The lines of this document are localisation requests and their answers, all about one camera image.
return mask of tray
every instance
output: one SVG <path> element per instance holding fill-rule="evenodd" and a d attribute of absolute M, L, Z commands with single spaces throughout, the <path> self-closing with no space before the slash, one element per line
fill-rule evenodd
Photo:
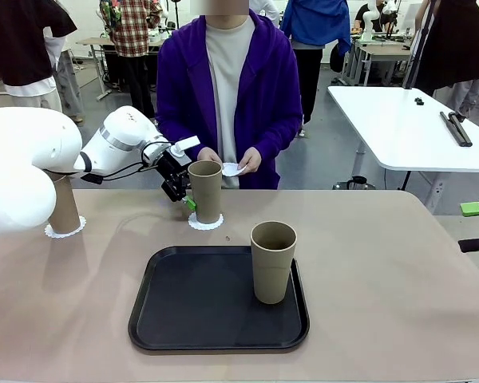
<path fill-rule="evenodd" d="M 129 319 L 138 347 L 160 350 L 291 349 L 309 331 L 295 260 L 285 299 L 254 295 L 250 247 L 169 247 L 148 262 Z"/>

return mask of plaid shirt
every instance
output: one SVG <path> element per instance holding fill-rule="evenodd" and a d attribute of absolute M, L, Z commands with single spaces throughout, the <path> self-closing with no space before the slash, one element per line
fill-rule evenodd
<path fill-rule="evenodd" d="M 158 0 L 120 0 L 120 4 L 121 20 L 116 28 L 110 28 L 110 20 L 105 18 L 117 54 L 122 57 L 145 56 L 149 49 L 148 27 L 158 25 L 162 8 Z"/>

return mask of person in purple hoodie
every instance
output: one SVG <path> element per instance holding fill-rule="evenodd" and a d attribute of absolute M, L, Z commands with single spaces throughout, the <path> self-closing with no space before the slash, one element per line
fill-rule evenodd
<path fill-rule="evenodd" d="M 197 135 L 193 160 L 245 168 L 225 188 L 276 189 L 275 158 L 303 119 L 291 43 L 247 0 L 215 0 L 204 14 L 160 50 L 159 129 L 174 141 Z"/>

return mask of purple jacket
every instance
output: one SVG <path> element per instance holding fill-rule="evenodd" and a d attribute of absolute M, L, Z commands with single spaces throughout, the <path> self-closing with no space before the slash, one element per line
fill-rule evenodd
<path fill-rule="evenodd" d="M 258 172 L 241 176 L 239 185 L 242 189 L 276 189 L 280 177 L 275 158 L 302 124 L 298 70 L 284 34 L 267 18 L 252 11 L 250 16 L 255 31 L 239 78 L 236 159 L 240 162 L 253 146 L 263 162 Z M 160 131 L 169 140 L 199 137 L 201 145 L 188 151 L 193 160 L 204 147 L 218 152 L 204 16 L 174 32 L 163 44 L 158 57 L 157 107 Z"/>

